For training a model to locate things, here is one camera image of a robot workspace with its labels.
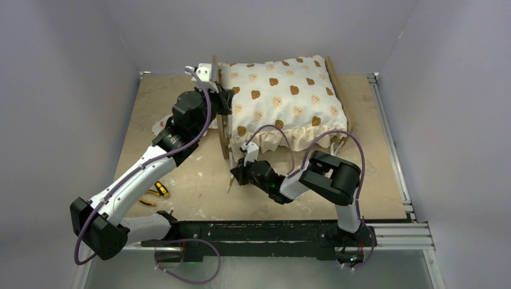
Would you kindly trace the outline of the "floral print small pillow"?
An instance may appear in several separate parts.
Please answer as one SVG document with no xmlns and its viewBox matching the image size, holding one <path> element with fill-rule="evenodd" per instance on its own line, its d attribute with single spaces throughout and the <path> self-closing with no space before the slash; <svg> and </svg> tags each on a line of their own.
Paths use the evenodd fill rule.
<svg viewBox="0 0 511 289">
<path fill-rule="evenodd" d="M 202 131 L 204 125 L 204 118 L 174 117 L 172 114 L 167 114 L 152 126 L 151 131 L 155 136 L 169 131 L 184 138 L 193 139 Z"/>
</svg>

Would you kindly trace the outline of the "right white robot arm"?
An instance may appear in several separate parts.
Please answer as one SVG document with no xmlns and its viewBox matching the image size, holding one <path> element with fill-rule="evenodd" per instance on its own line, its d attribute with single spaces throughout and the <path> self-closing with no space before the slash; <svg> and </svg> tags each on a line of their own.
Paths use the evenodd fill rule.
<svg viewBox="0 0 511 289">
<path fill-rule="evenodd" d="M 251 184 L 281 205 L 310 190 L 334 204 L 338 228 L 354 234 L 362 226 L 357 201 L 365 170 L 364 164 L 359 167 L 334 155 L 314 151 L 303 169 L 288 176 L 275 172 L 268 161 L 245 157 L 238 160 L 230 173 L 239 185 Z"/>
</svg>

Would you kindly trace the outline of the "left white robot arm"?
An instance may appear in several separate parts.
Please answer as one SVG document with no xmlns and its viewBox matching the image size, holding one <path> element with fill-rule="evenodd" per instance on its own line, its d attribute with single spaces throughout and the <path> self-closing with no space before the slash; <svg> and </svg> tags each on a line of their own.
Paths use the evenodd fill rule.
<svg viewBox="0 0 511 289">
<path fill-rule="evenodd" d="M 70 205 L 72 227 L 80 244 L 94 256 L 108 260 L 131 243 L 162 240 L 177 220 L 159 211 L 146 217 L 127 217 L 129 209 L 165 175 L 198 148 L 212 120 L 231 114 L 234 91 L 200 89 L 179 95 L 172 115 L 140 159 L 112 185 L 89 200 L 76 198 Z"/>
</svg>

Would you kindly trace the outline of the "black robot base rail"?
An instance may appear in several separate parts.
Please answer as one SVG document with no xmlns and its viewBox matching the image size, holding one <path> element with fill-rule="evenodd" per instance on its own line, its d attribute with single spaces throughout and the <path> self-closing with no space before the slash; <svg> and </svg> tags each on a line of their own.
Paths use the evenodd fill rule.
<svg viewBox="0 0 511 289">
<path fill-rule="evenodd" d="M 185 262 L 205 256 L 311 257 L 358 265 L 377 244 L 374 229 L 355 233 L 339 229 L 336 220 L 182 221 L 162 240 L 142 247 L 182 253 Z"/>
</svg>

